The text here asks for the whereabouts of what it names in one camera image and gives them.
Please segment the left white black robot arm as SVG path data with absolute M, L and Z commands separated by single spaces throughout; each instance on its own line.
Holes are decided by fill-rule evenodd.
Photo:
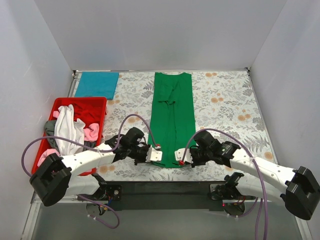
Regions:
M 107 182 L 97 173 L 82 174 L 91 169 L 129 157 L 135 164 L 161 159 L 161 153 L 143 142 L 144 133 L 136 127 L 114 136 L 93 150 L 77 154 L 49 155 L 30 178 L 44 206 L 58 203 L 65 196 L 85 195 L 91 200 L 107 200 L 112 194 Z

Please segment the green t shirt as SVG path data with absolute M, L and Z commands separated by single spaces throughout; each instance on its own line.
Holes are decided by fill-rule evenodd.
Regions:
M 162 151 L 161 161 L 153 164 L 180 168 L 175 151 L 185 148 L 196 132 L 191 74 L 155 73 L 150 129 Z

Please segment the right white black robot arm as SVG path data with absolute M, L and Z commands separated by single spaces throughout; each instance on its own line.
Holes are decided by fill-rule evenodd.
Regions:
M 310 220 L 320 202 L 320 185 L 312 171 L 304 166 L 298 169 L 284 167 L 260 157 L 254 157 L 237 139 L 219 142 L 211 129 L 197 131 L 192 140 L 196 146 L 187 145 L 181 163 L 192 167 L 214 161 L 236 172 L 224 178 L 214 194 L 221 199 L 252 196 L 265 201 L 283 203 L 294 216 Z

